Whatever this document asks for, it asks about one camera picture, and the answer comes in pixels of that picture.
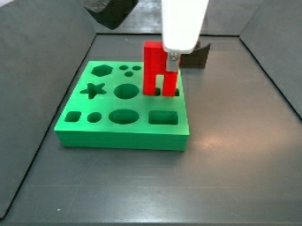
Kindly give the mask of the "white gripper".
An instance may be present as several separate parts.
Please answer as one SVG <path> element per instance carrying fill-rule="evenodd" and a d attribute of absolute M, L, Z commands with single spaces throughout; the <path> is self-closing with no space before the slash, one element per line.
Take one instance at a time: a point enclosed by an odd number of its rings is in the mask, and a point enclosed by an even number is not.
<path fill-rule="evenodd" d="M 177 72 L 181 54 L 193 52 L 201 34 L 209 0 L 161 0 L 166 70 Z"/>

